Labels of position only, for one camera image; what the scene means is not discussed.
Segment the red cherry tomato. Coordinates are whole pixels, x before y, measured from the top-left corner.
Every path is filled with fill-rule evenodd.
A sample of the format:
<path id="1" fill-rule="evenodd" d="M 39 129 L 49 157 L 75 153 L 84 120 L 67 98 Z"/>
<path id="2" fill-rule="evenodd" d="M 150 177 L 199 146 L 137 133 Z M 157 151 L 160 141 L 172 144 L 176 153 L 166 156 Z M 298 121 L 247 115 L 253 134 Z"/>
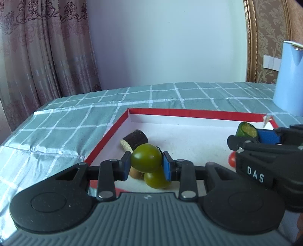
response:
<path id="1" fill-rule="evenodd" d="M 229 155 L 228 163 L 232 168 L 236 167 L 236 152 L 235 151 L 231 152 L 231 154 Z"/>

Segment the light blue electric kettle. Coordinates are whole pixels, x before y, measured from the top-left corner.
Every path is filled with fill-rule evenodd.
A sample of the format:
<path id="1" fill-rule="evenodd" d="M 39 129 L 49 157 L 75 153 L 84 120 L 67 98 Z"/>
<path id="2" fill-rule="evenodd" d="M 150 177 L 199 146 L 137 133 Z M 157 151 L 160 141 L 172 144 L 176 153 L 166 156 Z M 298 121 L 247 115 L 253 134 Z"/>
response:
<path id="1" fill-rule="evenodd" d="M 273 102 L 291 115 L 302 117 L 303 108 L 303 50 L 302 44 L 283 42 Z"/>

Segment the white wall socket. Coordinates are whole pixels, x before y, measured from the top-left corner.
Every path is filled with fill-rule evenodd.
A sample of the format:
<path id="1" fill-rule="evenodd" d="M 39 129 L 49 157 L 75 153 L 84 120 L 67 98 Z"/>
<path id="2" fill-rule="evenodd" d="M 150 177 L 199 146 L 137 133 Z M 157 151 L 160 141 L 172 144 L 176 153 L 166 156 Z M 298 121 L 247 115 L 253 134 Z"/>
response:
<path id="1" fill-rule="evenodd" d="M 281 59 L 277 57 L 272 57 L 268 55 L 263 56 L 263 68 L 279 71 L 281 65 Z"/>

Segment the gold padded headboard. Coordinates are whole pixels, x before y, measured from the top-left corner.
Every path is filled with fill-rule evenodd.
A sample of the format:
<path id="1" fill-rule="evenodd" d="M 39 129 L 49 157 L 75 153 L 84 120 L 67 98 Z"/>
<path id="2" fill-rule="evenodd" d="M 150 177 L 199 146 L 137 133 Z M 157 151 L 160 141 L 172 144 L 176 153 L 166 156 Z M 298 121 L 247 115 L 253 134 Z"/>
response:
<path id="1" fill-rule="evenodd" d="M 281 58 L 283 41 L 302 44 L 302 1 L 243 1 L 248 39 L 247 82 L 276 83 L 263 56 Z"/>

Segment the green cucumber piece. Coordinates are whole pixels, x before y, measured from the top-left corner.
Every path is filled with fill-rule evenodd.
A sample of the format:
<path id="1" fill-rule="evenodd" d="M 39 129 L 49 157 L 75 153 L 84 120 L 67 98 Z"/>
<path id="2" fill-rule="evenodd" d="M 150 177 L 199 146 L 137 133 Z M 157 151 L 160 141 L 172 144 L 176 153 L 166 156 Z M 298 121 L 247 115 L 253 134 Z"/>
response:
<path id="1" fill-rule="evenodd" d="M 248 122 L 244 121 L 238 125 L 235 136 L 257 138 L 258 132 L 252 124 L 249 124 Z"/>

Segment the red shallow cardboard box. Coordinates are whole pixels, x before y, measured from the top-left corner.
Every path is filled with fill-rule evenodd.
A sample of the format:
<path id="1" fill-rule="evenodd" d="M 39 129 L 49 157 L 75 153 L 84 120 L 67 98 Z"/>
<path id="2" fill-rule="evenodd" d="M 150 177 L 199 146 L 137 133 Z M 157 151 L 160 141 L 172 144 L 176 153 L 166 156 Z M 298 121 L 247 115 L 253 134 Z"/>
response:
<path id="1" fill-rule="evenodd" d="M 187 159 L 197 166 L 215 162 L 229 168 L 231 150 L 227 138 L 238 125 L 249 122 L 272 130 L 277 123 L 270 115 L 208 110 L 129 108 L 111 126 L 85 160 L 98 166 L 106 159 L 120 159 L 124 151 L 120 140 L 136 129 L 152 145 L 169 152 L 173 159 Z"/>

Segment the brown longan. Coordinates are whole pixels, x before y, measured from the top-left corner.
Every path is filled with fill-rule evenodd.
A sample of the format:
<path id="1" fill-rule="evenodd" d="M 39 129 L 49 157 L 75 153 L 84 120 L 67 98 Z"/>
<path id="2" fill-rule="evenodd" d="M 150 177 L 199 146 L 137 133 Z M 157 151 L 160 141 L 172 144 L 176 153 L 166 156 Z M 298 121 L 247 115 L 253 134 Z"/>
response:
<path id="1" fill-rule="evenodd" d="M 130 168 L 129 176 L 134 178 L 134 179 L 141 179 L 141 180 L 144 179 L 144 173 L 139 172 L 138 170 L 136 170 L 133 167 Z"/>

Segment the green tomato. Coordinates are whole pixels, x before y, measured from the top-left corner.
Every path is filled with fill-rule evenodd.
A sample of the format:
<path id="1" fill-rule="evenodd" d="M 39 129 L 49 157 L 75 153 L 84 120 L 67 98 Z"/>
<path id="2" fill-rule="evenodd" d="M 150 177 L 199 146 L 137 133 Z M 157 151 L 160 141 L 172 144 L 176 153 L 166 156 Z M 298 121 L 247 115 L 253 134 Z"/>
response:
<path id="1" fill-rule="evenodd" d="M 152 173 L 162 166 L 162 154 L 154 145 L 144 143 L 131 154 L 131 166 L 141 173 Z"/>
<path id="2" fill-rule="evenodd" d="M 144 181 L 149 187 L 154 189 L 165 189 L 171 184 L 170 181 L 166 180 L 162 170 L 152 173 L 145 173 Z"/>

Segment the teal plaid bed sheet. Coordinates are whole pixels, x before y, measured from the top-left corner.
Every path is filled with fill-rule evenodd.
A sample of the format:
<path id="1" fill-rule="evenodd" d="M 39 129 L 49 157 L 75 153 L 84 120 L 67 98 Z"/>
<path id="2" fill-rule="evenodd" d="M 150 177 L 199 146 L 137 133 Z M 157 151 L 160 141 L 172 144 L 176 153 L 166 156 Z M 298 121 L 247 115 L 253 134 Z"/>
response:
<path id="1" fill-rule="evenodd" d="M 129 108 L 260 113 L 280 127 L 302 118 L 277 107 L 268 83 L 163 83 L 78 94 L 37 109 L 1 144 L 1 241 L 16 230 L 9 213 L 13 196 L 84 161 Z"/>

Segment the dark eggplant piece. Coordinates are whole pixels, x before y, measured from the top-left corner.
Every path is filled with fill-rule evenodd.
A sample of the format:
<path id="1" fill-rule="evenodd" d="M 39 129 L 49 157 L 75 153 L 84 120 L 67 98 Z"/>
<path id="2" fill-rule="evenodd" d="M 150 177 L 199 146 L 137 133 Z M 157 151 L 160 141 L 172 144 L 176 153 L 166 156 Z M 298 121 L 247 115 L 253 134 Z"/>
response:
<path id="1" fill-rule="evenodd" d="M 120 145 L 124 151 L 131 153 L 140 145 L 148 143 L 147 136 L 139 129 L 129 133 L 120 140 Z"/>

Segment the patterned brown curtain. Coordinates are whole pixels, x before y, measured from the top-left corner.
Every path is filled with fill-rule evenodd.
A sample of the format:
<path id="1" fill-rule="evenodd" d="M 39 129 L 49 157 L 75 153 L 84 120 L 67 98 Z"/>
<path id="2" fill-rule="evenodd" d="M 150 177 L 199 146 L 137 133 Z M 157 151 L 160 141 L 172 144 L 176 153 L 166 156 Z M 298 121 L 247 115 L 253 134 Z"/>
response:
<path id="1" fill-rule="evenodd" d="M 1 1 L 1 55 L 11 130 L 54 99 L 101 90 L 86 1 Z"/>

